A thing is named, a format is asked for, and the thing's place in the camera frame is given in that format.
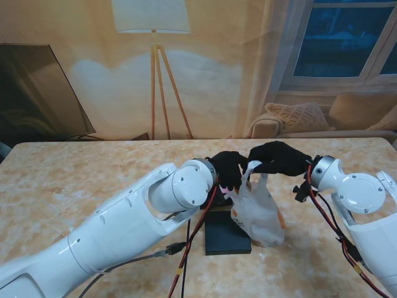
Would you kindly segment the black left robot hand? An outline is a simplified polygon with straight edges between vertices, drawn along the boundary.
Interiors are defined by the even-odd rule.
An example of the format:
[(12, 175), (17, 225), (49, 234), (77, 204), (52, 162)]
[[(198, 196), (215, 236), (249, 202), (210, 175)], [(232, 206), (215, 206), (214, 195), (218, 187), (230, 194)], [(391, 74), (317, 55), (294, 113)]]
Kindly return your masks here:
[(242, 173), (248, 167), (248, 159), (238, 151), (222, 151), (209, 158), (215, 168), (218, 181), (223, 189), (233, 191), (241, 186)]

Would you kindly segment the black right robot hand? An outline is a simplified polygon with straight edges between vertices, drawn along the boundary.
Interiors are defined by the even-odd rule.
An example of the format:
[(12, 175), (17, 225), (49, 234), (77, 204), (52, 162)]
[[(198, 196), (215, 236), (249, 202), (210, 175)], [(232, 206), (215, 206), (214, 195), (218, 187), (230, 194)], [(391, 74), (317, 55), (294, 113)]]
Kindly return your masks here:
[(313, 161), (312, 157), (284, 142), (274, 141), (254, 147), (249, 152), (249, 161), (260, 161), (255, 173), (283, 174), (290, 177), (302, 175)]

